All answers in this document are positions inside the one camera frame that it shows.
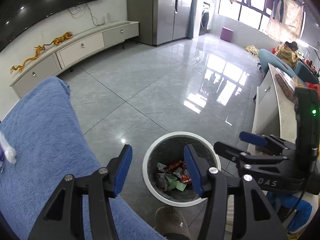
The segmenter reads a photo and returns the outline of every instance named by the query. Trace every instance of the power outlet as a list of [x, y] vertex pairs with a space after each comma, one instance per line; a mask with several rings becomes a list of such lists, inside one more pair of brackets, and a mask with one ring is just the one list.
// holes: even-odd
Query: power outlet
[[104, 14], [104, 23], [110, 23], [111, 22], [111, 18], [110, 18], [110, 14], [109, 13], [105, 13]]

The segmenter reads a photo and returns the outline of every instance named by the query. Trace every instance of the refrigerator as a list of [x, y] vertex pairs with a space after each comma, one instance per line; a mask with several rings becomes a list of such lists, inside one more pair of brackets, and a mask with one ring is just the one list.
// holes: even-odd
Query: refrigerator
[[187, 36], [192, 0], [127, 0], [129, 21], [139, 22], [138, 42], [160, 45]]

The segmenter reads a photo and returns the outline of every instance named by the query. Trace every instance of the blue sofa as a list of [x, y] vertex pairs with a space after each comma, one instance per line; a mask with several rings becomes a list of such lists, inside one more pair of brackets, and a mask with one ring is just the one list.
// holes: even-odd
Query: blue sofa
[[312, 84], [319, 84], [319, 81], [311, 73], [309, 68], [300, 61], [298, 62], [295, 70], [293, 71], [289, 65], [287, 65], [285, 62], [279, 59], [276, 55], [272, 54], [270, 51], [266, 49], [259, 50], [259, 59], [260, 59], [263, 77], [266, 76], [269, 70], [268, 63], [270, 63], [273, 66], [280, 68], [282, 71], [287, 73], [290, 77], [297, 76], [299, 82], [304, 86], [305, 86], [305, 82], [310, 82]]

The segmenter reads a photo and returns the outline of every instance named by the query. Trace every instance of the gray tile floor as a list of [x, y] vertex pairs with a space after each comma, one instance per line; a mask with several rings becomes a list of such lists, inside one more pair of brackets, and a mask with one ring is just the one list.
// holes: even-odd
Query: gray tile floor
[[[189, 131], [211, 144], [223, 141], [246, 149], [238, 136], [251, 131], [252, 98], [262, 78], [254, 56], [211, 34], [158, 47], [130, 42], [125, 47], [100, 52], [59, 78], [70, 85], [72, 106], [101, 165], [119, 155], [124, 141], [133, 147], [121, 196], [154, 226], [155, 211], [163, 204], [142, 179], [149, 146], [166, 133]], [[237, 176], [233, 163], [220, 161], [224, 171]], [[205, 205], [180, 208], [193, 239]]]

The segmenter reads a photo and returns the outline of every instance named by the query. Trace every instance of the red wrapper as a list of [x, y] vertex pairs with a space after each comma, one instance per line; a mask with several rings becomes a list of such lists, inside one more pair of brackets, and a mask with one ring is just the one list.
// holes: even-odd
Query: red wrapper
[[181, 165], [182, 161], [177, 161], [176, 163], [168, 165], [168, 170], [173, 170]]
[[186, 183], [186, 184], [191, 184], [191, 178], [190, 178], [188, 169], [183, 170], [183, 175], [182, 175], [182, 178], [180, 179], [180, 182]]

